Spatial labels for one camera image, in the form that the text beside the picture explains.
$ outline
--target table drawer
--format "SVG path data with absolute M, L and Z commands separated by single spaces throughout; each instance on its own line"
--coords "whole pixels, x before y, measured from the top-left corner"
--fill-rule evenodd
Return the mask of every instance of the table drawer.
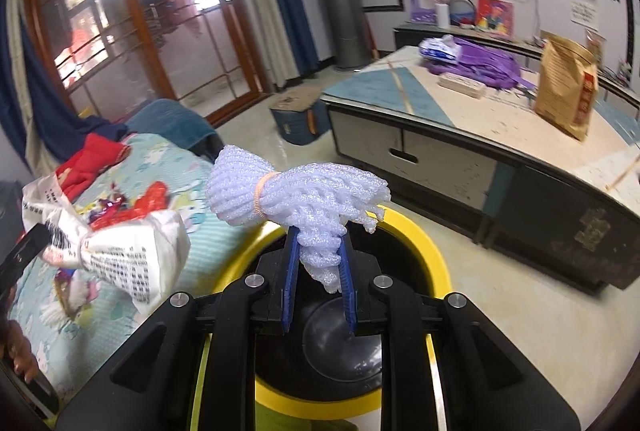
M 330 111 L 329 116 L 335 144 L 341 154 L 398 174 L 399 159 L 389 150 L 401 150 L 399 128 L 338 111 Z
M 402 176 L 482 210 L 496 160 L 412 131 L 404 132 L 404 152 L 415 157 L 415 163 L 398 158 L 402 162 L 398 164 L 404 171 Z

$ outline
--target white plastic bag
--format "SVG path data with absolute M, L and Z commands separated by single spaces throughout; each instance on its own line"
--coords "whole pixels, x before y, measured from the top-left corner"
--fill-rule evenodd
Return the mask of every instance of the white plastic bag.
M 173 292 L 191 246 L 177 212 L 157 210 L 94 232 L 63 194 L 55 173 L 22 193 L 25 231 L 36 223 L 49 229 L 51 245 L 42 258 L 50 265 L 92 272 L 127 292 L 143 316 Z

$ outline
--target red label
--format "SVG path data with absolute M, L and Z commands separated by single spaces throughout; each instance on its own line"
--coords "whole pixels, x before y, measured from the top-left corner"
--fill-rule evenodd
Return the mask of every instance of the red label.
M 578 111 L 575 112 L 574 124 L 584 124 L 589 118 L 589 107 L 591 99 L 595 91 L 595 80 L 593 75 L 584 72 L 584 81 L 582 83 L 582 93 L 580 94 L 580 102 L 578 103 Z

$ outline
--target floral bedsheet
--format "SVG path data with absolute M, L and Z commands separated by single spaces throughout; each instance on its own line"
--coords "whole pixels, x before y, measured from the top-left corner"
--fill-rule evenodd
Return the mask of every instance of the floral bedsheet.
M 126 143 L 126 160 L 103 173 L 74 203 L 86 212 L 115 183 L 129 200 L 141 196 L 160 180 L 170 193 L 170 208 L 180 212 L 191 240 L 191 250 L 175 290 L 192 295 L 210 293 L 223 265 L 246 238 L 246 230 L 230 227 L 207 208 L 204 190 L 210 162 L 180 149 L 154 134 L 135 134 Z M 142 318 L 128 294 L 85 271 L 87 303 L 74 321 L 52 324 L 43 316 L 58 303 L 53 278 L 57 272 L 37 259 L 18 282 L 10 317 L 16 319 L 31 341 L 40 369 L 60 397 L 69 400 L 136 330 Z

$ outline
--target sliding glass door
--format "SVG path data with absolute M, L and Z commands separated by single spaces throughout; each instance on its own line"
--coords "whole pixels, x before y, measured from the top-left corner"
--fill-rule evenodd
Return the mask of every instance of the sliding glass door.
M 126 118 L 159 97 L 212 122 L 260 95 L 234 0 L 38 0 L 50 66 L 78 112 Z

